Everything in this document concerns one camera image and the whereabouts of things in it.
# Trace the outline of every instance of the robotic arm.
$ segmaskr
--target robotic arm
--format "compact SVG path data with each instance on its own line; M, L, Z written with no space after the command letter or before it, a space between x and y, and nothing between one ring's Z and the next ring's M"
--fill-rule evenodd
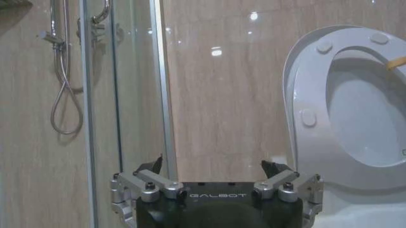
M112 210L128 228L309 228L321 211L320 176L261 166L268 179L257 182L181 183L148 168L114 174Z

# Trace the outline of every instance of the shower head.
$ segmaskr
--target shower head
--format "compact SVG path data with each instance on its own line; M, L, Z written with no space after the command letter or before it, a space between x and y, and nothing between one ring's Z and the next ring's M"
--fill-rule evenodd
M27 0L0 0L0 10L30 5Z

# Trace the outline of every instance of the chrome fixture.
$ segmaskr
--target chrome fixture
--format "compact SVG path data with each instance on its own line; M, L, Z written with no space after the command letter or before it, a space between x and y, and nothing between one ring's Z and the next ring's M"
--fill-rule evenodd
M62 29L63 29L63 39L59 37L58 33L58 1L50 0L50 32L42 31L39 33L39 38L51 43L53 49L53 68L57 80L61 84L61 89L57 93L51 110L50 110L50 125L57 133L59 134L76 134L80 131L82 125L82 112L78 104L78 100L76 98L76 94L82 92L81 88L72 88L70 86L70 42L69 42L69 6L67 0L62 0ZM92 42L97 41L97 37L104 35L104 32L98 32L104 30L104 25L98 23L106 18L108 13L110 11L110 2L109 0L104 0L104 8L98 15L90 18L92 23ZM72 130L62 130L54 122L54 113L55 108L61 99L63 92L67 92L78 115L78 121Z
M96 16L90 17L90 41L92 41L92 47L96 46L96 43L100 41L98 37L104 36L105 31L105 25L100 24L105 18L108 17L108 14L110 12L110 0L104 0L104 7L101 10L101 13ZM77 19L77 31L76 35L80 39L80 18Z
M102 11L98 15L93 16L90 18L90 21L94 25L100 24L101 21L104 21L104 19L106 18L109 11L110 11L110 0L104 0L104 8Z

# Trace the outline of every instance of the metal bracket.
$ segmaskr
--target metal bracket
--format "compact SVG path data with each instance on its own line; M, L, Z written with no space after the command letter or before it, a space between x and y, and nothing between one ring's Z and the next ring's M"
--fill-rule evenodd
M303 201L303 228L312 227L316 214L323 205L323 180L320 175L300 176L292 182L283 183L277 197L284 202Z
M253 196L258 200L266 200L272 198L273 192L277 190L279 185L292 181L297 178L297 174L291 170L284 170L265 181L254 182L253 184Z
M149 170L117 173L110 180L112 210L118 214L121 223L128 228L136 227L134 203L140 198L144 202L158 200L160 191L168 199L184 199L186 192L182 184L168 180Z
M157 185L160 191L168 199L177 199L182 193L182 184L174 182L161 177L158 174L150 172L149 170L141 170L137 173L137 177L146 182L152 182Z

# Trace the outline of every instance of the metal joint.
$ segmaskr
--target metal joint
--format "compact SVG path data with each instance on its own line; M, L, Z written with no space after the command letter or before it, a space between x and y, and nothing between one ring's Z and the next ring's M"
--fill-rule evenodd
M178 192L184 189L182 183L170 181L149 170L138 171L137 177L145 182L154 183L168 199L176 199Z
M273 192L277 190L277 187L285 183L292 181L296 178L296 173L291 170L284 170L273 177L266 179L265 181L254 182L253 184L253 195L260 200L266 200L272 198Z

